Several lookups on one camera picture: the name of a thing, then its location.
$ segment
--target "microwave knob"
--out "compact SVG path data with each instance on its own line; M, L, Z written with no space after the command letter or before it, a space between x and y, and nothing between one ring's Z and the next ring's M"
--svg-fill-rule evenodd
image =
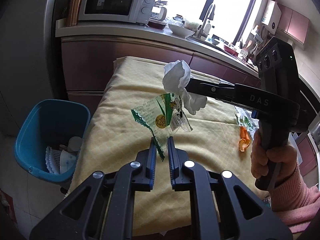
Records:
M143 7L143 8L141 9L141 12L142 12L143 14L148 14L148 13L150 12L150 9L149 9L148 7Z
M145 1L145 3L152 3L153 2L153 0L144 0Z

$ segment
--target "ribbed cuff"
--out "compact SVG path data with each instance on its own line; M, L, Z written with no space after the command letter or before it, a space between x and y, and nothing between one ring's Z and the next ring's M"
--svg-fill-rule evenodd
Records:
M269 192L271 197L271 206L274 206L277 209L278 206L284 203L287 204L288 200L292 199L300 191L302 182L303 179L300 175L299 166L297 164L297 168L292 176L280 186Z

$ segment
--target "thermos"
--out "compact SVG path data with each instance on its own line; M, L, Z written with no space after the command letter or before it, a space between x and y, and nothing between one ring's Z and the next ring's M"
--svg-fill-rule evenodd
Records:
M78 24L79 10L81 0L68 1L68 16L66 19L66 26L75 26Z

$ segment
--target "crumpled tissue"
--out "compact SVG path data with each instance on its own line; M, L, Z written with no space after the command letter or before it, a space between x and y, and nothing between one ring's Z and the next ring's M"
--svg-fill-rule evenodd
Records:
M193 78L191 69L184 60L177 60L164 66L164 77L162 79L164 90L167 93L175 93L181 96L184 107L190 114L195 115L196 111L205 107L207 97L187 92L185 87L190 78Z

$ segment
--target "upper cabinet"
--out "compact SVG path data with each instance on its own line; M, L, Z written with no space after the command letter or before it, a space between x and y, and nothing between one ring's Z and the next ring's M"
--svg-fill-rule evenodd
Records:
M278 6L281 10L281 18L277 33L285 35L303 49L309 28L309 19L286 6L281 4Z

